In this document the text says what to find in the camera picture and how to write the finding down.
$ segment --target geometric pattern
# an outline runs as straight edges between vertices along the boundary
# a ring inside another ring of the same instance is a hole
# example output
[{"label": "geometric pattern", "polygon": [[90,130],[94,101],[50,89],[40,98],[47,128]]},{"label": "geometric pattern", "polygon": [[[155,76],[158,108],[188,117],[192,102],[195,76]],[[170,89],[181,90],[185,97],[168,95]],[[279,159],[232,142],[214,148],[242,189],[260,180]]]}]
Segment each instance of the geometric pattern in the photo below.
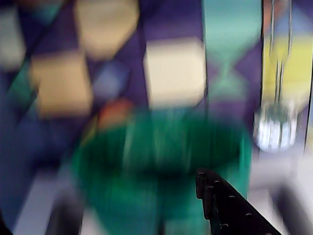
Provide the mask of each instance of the geometric pattern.
[{"label": "geometric pattern", "polygon": [[[0,1],[0,8],[13,1]],[[262,1],[260,0],[139,0],[138,26],[111,62],[123,64],[129,70],[125,89],[119,98],[127,99],[139,108],[147,109],[145,75],[142,59],[147,41],[198,37],[206,46],[209,112],[224,118],[238,119],[250,126],[259,108],[261,94]],[[294,0],[293,27],[295,33],[313,28],[313,1]],[[26,46],[26,56],[77,50],[79,42],[73,16],[73,4],[56,11],[57,6],[31,12],[18,10],[19,24]],[[278,21],[284,30],[286,20]],[[86,57],[91,83],[108,61],[93,61]],[[17,78],[18,86],[26,86]],[[201,102],[197,108],[204,106]],[[19,124],[20,138],[40,140],[36,156],[55,150],[61,157],[73,146],[88,118],[65,118],[39,121],[24,116]]]}]

